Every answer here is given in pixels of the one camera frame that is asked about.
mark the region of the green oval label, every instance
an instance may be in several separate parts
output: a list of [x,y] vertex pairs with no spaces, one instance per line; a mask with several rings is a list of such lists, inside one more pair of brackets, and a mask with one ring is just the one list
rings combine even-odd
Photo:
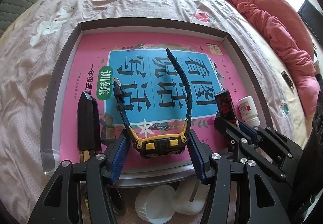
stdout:
[[112,94],[112,68],[104,66],[99,71],[98,84],[96,86],[96,97],[107,100]]

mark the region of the blanket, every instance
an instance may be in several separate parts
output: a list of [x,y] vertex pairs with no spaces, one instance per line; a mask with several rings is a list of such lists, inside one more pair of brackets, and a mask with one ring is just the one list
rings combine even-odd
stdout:
[[304,113],[313,115],[319,94],[315,67],[308,52],[301,50],[277,17],[259,9],[254,0],[228,0],[238,12],[264,36],[275,53],[285,63],[298,90]]

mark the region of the bed sheet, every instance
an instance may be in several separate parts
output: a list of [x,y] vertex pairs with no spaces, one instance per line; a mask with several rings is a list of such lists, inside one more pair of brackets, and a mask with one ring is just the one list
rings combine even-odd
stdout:
[[[272,59],[264,52],[268,45],[259,42],[261,36],[224,0],[40,0],[0,39],[0,198],[21,224],[27,222],[49,179],[41,166],[40,121],[63,45],[78,22],[134,16],[188,21],[229,32],[259,79],[275,128],[294,139],[294,127],[303,122],[293,122],[291,115],[293,106],[301,112],[297,95],[286,97],[286,88],[269,63]],[[282,101],[288,114],[282,112]]]

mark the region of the wrinkled bed sheet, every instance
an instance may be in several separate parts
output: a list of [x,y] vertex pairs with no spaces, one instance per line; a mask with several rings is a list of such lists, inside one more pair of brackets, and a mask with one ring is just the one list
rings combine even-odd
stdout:
[[285,26],[267,11],[258,8],[255,0],[228,0],[264,36],[286,64],[298,90],[304,113],[310,117],[316,109],[319,84],[316,69],[308,52],[301,50]]
[[[207,14],[213,20],[201,22],[195,18],[196,14]],[[43,0],[26,15],[0,41],[0,198],[21,224],[27,222],[49,179],[42,172],[39,151],[47,86],[61,49],[74,27],[82,21],[158,17],[229,32],[259,80],[275,128],[294,139],[292,116],[281,108],[282,101],[288,102],[281,82],[259,44],[224,0]],[[171,219],[171,223],[199,223],[200,217],[181,215]],[[128,222],[135,221],[137,219],[128,219]]]

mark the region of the pink cushion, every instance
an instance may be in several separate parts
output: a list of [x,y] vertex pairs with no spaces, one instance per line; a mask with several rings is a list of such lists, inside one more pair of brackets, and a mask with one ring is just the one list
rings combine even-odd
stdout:
[[300,50],[308,52],[313,59],[314,49],[312,39],[298,13],[285,0],[254,0],[259,9],[276,16],[293,37]]

